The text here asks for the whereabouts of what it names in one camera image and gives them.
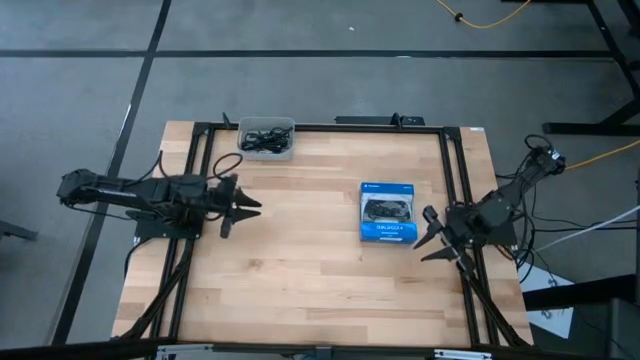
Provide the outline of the blue game controller box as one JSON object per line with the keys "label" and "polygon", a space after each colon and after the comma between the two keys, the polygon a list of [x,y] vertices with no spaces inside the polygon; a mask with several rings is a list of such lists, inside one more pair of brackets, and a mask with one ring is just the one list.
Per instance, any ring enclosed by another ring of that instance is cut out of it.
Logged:
{"label": "blue game controller box", "polygon": [[363,242],[412,244],[418,227],[412,184],[362,182],[359,193],[359,229]]}

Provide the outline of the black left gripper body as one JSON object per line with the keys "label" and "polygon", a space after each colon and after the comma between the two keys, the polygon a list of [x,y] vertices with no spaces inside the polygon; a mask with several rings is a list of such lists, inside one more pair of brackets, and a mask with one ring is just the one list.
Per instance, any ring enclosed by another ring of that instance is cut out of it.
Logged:
{"label": "black left gripper body", "polygon": [[208,189],[209,211],[222,217],[220,237],[228,238],[232,227],[238,222],[236,216],[235,195],[238,175],[223,177],[214,187]]}

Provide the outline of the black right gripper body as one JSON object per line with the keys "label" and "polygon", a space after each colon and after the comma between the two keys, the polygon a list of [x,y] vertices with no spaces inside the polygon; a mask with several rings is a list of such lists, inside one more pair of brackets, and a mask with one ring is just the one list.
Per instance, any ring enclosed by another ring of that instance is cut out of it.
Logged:
{"label": "black right gripper body", "polygon": [[440,236],[444,247],[453,247],[459,253],[459,258],[455,262],[461,273],[471,273],[474,270],[474,262],[467,254],[467,246],[473,241],[470,227],[465,223],[467,208],[462,205],[454,205],[445,210],[446,222],[442,223],[438,219],[436,210],[427,206],[423,210],[423,217],[427,223],[440,222],[443,225]]}

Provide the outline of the black floor bar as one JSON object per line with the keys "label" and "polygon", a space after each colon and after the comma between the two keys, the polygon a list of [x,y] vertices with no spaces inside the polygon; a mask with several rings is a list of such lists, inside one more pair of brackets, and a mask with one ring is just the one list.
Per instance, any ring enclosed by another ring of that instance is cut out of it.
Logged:
{"label": "black floor bar", "polygon": [[612,299],[633,303],[639,296],[640,280],[633,274],[523,293],[525,307],[529,311],[608,303]]}

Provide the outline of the white paper sheet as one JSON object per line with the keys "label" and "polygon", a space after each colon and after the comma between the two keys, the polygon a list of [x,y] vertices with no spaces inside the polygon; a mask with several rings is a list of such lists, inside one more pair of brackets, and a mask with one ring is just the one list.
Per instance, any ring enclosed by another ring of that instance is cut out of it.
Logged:
{"label": "white paper sheet", "polygon": [[[525,266],[518,271],[520,287],[523,292],[545,290],[557,286],[572,285],[572,282],[549,273],[547,270]],[[527,311],[527,319],[532,326],[541,328],[563,339],[568,339],[571,331],[574,308]]]}

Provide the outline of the black desk leg frame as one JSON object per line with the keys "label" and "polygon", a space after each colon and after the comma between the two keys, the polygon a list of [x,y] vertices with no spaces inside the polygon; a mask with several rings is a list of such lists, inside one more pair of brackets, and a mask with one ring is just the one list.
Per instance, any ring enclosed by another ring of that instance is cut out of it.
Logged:
{"label": "black desk leg frame", "polygon": [[612,60],[622,72],[632,92],[632,99],[611,115],[595,123],[547,122],[542,125],[545,134],[551,135],[585,135],[585,136],[640,136],[640,125],[629,122],[640,115],[640,82],[633,76],[632,62],[624,55],[617,44],[610,27],[598,9],[595,0],[533,0],[543,4],[562,4],[585,6],[591,15],[605,50],[524,50],[505,51],[500,59],[579,59],[579,60]]}

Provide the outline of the white plastic bin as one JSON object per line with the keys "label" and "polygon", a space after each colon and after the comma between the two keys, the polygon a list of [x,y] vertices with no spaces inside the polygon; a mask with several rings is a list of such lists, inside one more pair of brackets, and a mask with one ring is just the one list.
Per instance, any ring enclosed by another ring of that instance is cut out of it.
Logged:
{"label": "white plastic bin", "polygon": [[288,117],[241,118],[237,148],[247,161],[289,161],[294,153],[295,127],[295,121]]}

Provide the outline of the black rig beam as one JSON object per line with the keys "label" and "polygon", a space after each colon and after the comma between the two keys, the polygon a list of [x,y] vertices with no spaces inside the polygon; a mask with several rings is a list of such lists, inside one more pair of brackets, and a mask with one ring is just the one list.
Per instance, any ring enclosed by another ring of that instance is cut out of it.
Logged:
{"label": "black rig beam", "polygon": [[315,355],[321,360],[331,360],[334,356],[342,354],[408,356],[433,360],[622,360],[621,358],[554,353],[532,347],[515,348],[492,345],[478,345],[467,349],[282,344],[266,346],[264,344],[234,343],[177,344],[169,338],[119,339],[106,342],[5,349],[0,350],[0,360],[131,360],[156,355],[178,355],[188,351],[309,354]]}

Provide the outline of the black mounting bar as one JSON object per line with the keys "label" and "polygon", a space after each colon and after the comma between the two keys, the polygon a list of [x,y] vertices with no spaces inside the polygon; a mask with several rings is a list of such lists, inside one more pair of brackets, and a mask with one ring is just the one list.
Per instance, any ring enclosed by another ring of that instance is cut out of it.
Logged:
{"label": "black mounting bar", "polygon": [[392,125],[398,126],[425,126],[425,120],[420,116],[407,116],[393,113],[389,116],[336,116],[334,118],[336,124],[341,125]]}

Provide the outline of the black aluminium table frame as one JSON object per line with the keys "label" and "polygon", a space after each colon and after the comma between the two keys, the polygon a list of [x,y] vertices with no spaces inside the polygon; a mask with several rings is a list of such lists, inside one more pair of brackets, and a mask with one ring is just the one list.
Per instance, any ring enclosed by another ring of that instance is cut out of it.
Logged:
{"label": "black aluminium table frame", "polygon": [[300,125],[293,158],[237,167],[257,218],[228,238],[207,224],[195,243],[180,315],[160,331],[184,342],[466,347],[487,341],[483,316],[466,317],[454,264],[440,244],[360,240],[364,181],[411,183],[417,207],[479,199],[496,185],[485,132],[419,132]]}

